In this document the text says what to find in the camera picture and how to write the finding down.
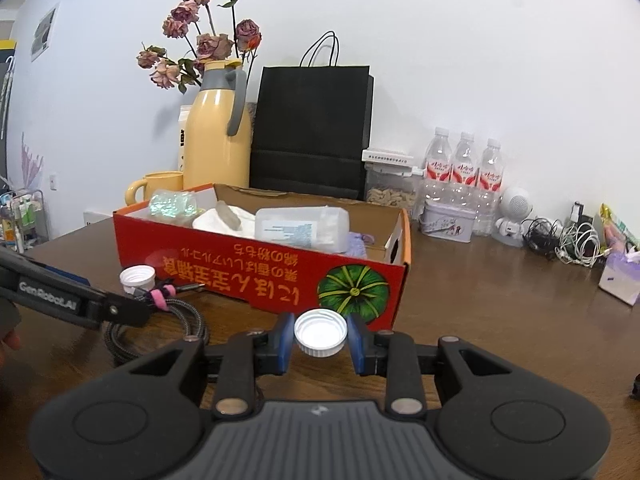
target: pumpkin illustration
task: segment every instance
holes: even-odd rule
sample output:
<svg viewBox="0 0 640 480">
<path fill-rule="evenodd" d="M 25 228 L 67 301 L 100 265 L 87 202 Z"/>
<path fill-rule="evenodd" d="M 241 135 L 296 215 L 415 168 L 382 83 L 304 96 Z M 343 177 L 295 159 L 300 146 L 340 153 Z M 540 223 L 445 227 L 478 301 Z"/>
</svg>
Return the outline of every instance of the pumpkin illustration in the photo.
<svg viewBox="0 0 640 480">
<path fill-rule="evenodd" d="M 365 323 L 386 309 L 389 284 L 384 276 L 369 266 L 353 264 L 334 267 L 318 283 L 320 306 L 346 316 L 356 312 Z"/>
</svg>

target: gray handle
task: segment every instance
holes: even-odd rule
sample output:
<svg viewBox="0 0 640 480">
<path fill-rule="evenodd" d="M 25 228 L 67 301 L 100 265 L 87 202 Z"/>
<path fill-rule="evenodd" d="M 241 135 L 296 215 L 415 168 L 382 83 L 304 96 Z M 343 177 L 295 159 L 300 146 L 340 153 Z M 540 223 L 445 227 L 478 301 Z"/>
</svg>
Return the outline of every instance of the gray handle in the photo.
<svg viewBox="0 0 640 480">
<path fill-rule="evenodd" d="M 238 133 L 242 114 L 244 113 L 244 101 L 246 100 L 246 72 L 242 68 L 236 68 L 225 74 L 226 79 L 231 83 L 236 82 L 234 95 L 234 105 L 231 108 L 231 117 L 226 126 L 226 134 L 233 137 Z"/>
</svg>

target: cardboard box flap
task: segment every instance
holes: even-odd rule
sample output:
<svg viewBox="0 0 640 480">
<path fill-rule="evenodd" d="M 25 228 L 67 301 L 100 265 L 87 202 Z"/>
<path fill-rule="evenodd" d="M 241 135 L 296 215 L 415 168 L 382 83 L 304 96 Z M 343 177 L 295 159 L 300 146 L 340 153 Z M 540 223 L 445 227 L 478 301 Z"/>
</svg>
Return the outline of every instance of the cardboard box flap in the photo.
<svg viewBox="0 0 640 480">
<path fill-rule="evenodd" d="M 373 245 L 379 248 L 387 247 L 389 238 L 396 231 L 398 219 L 401 216 L 401 210 L 395 207 L 370 204 L 346 198 L 245 189 L 224 184 L 214 184 L 214 188 L 219 200 L 241 207 L 253 214 L 258 209 L 265 207 L 329 205 L 344 208 L 349 213 L 350 230 L 356 233 L 372 235 L 374 237 Z"/>
</svg>

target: human finger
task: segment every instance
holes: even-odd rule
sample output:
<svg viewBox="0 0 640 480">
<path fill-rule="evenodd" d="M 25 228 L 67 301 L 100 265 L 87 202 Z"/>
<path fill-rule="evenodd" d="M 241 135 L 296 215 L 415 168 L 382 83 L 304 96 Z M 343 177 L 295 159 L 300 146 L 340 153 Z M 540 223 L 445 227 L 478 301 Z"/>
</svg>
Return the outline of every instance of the human finger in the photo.
<svg viewBox="0 0 640 480">
<path fill-rule="evenodd" d="M 19 350 L 22 347 L 20 336 L 15 333 L 15 330 L 11 330 L 6 336 L 4 336 L 4 343 L 11 350 Z"/>
</svg>

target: wall outlet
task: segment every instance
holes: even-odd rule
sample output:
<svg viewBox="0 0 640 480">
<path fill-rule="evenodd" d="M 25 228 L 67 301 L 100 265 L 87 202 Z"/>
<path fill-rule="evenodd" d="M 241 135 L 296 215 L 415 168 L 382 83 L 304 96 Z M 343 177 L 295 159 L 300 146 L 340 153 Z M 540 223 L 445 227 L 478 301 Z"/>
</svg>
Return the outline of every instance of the wall outlet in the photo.
<svg viewBox="0 0 640 480">
<path fill-rule="evenodd" d="M 82 213 L 82 217 L 84 218 L 84 225 L 91 225 L 101 220 L 111 218 L 111 215 L 107 215 L 105 213 L 96 213 L 94 211 L 85 211 L 84 213 Z"/>
</svg>

